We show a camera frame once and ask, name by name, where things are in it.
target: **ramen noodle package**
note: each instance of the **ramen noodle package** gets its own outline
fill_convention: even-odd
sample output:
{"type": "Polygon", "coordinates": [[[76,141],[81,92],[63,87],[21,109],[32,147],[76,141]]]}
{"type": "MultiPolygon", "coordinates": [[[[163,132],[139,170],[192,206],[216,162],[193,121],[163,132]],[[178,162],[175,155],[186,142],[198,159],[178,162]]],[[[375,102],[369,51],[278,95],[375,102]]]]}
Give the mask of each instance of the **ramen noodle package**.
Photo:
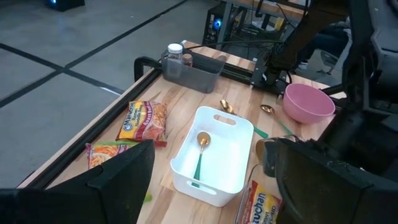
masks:
{"type": "Polygon", "coordinates": [[[88,155],[88,168],[102,164],[108,159],[120,154],[138,144],[137,142],[104,142],[98,144],[86,144],[88,155]]]}
{"type": "Polygon", "coordinates": [[[129,111],[116,140],[143,141],[153,139],[156,146],[167,144],[166,131],[167,107],[163,103],[132,101],[129,111]]]}
{"type": "Polygon", "coordinates": [[[280,199],[268,194],[253,180],[249,188],[241,224],[275,224],[280,203],[280,199]]]}

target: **blue light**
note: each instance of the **blue light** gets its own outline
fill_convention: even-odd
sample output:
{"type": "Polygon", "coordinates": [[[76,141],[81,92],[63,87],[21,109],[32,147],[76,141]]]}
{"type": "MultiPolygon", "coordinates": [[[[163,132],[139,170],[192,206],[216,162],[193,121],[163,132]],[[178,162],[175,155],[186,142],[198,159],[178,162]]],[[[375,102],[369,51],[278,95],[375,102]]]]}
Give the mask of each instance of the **blue light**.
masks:
{"type": "Polygon", "coordinates": [[[214,29],[218,30],[221,27],[222,23],[223,22],[221,21],[221,19],[216,19],[216,21],[214,21],[214,23],[213,23],[214,29]]]}

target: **gray floor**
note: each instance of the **gray floor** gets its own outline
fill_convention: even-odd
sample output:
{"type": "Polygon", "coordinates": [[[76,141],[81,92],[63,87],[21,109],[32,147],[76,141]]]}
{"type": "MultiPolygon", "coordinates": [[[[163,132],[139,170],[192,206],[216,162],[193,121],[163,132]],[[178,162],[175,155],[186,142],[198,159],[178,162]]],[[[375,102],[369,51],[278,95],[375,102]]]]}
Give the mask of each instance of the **gray floor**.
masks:
{"type": "MultiPolygon", "coordinates": [[[[0,49],[0,188],[18,185],[118,97],[54,70],[180,1],[86,0],[85,7],[57,12],[42,0],[0,0],[0,44],[49,62],[45,66],[0,49]],[[52,79],[1,107],[4,99],[49,74],[52,79]]],[[[133,83],[136,57],[160,58],[171,42],[201,42],[207,10],[215,5],[189,0],[70,70],[125,90],[133,83]]]]}

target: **gold spoon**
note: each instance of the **gold spoon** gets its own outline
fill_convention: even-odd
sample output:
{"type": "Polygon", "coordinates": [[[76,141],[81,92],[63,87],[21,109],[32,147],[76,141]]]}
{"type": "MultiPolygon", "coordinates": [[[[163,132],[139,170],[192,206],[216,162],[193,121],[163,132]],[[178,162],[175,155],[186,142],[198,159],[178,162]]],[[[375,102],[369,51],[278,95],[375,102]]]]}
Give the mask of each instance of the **gold spoon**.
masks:
{"type": "Polygon", "coordinates": [[[278,117],[275,114],[275,109],[273,107],[269,105],[260,105],[260,107],[266,113],[271,114],[274,117],[274,119],[285,129],[285,132],[287,134],[293,134],[293,132],[287,126],[285,126],[280,119],[278,119],[278,117]]]}
{"type": "MultiPolygon", "coordinates": [[[[238,114],[236,114],[234,112],[234,109],[232,108],[232,106],[227,101],[220,100],[220,103],[221,103],[221,107],[223,108],[223,111],[225,111],[225,112],[227,112],[229,114],[232,114],[232,115],[240,117],[238,114]]],[[[265,133],[264,131],[261,131],[255,125],[253,125],[253,127],[254,127],[254,132],[255,133],[257,133],[258,135],[260,135],[263,138],[268,138],[268,134],[267,133],[265,133]]]]}
{"type": "MultiPolygon", "coordinates": [[[[208,133],[202,131],[201,133],[198,134],[197,139],[198,139],[201,149],[200,149],[200,155],[199,155],[197,169],[195,171],[195,175],[193,176],[193,178],[195,180],[200,180],[201,155],[203,154],[203,150],[205,149],[205,146],[209,145],[209,143],[210,143],[210,135],[208,133]]],[[[196,183],[192,183],[192,186],[199,187],[199,185],[196,183]]]]}

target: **butcher block tabletop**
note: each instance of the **butcher block tabletop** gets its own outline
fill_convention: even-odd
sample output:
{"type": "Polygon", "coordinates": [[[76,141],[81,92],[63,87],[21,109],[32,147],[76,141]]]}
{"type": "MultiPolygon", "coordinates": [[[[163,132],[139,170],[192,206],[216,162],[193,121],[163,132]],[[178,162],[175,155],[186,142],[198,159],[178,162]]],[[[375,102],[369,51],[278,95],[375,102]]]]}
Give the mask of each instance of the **butcher block tabletop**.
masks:
{"type": "MultiPolygon", "coordinates": [[[[196,45],[192,42],[185,42],[184,44],[185,47],[196,45]]],[[[193,51],[213,58],[225,55],[227,57],[227,63],[231,65],[251,71],[254,69],[254,62],[215,49],[200,47],[193,49],[193,51]]],[[[293,83],[304,83],[317,88],[327,87],[321,83],[297,76],[293,76],[293,83]]],[[[126,90],[124,95],[138,85],[139,81],[130,87],[130,89],[126,90]]],[[[170,160],[177,155],[183,140],[187,136],[197,108],[200,106],[209,106],[220,109],[221,99],[225,99],[229,102],[233,106],[235,113],[248,119],[253,125],[268,133],[270,138],[284,136],[286,133],[271,116],[265,114],[265,112],[260,109],[259,106],[261,104],[273,106],[276,114],[285,125],[296,135],[304,139],[317,139],[332,119],[332,117],[330,117],[317,124],[299,124],[283,112],[282,100],[278,99],[275,95],[252,89],[248,85],[224,77],[220,77],[213,93],[204,94],[168,82],[160,76],[136,99],[142,101],[157,101],[167,104],[167,147],[156,148],[154,168],[149,186],[149,192],[152,194],[153,199],[151,202],[147,202],[142,206],[138,223],[234,223],[242,193],[238,194],[227,203],[226,206],[221,208],[214,207],[176,191],[173,187],[172,171],[170,168],[170,160]]],[[[122,126],[126,113],[127,111],[121,113],[111,125],[102,132],[95,142],[114,141],[122,126]]],[[[253,134],[247,173],[250,172],[254,165],[258,164],[254,146],[260,138],[261,137],[256,133],[253,134]]],[[[47,161],[46,164],[56,159],[56,157],[62,153],[62,150],[63,148],[47,161]]],[[[45,168],[46,164],[33,173],[24,183],[28,183],[29,179],[33,179],[40,170],[45,168]]],[[[66,181],[87,170],[88,158],[86,152],[82,152],[82,154],[70,163],[49,187],[66,181]]],[[[264,180],[260,184],[263,185],[268,192],[272,192],[275,196],[280,197],[275,179],[264,176],[264,180]]]]}

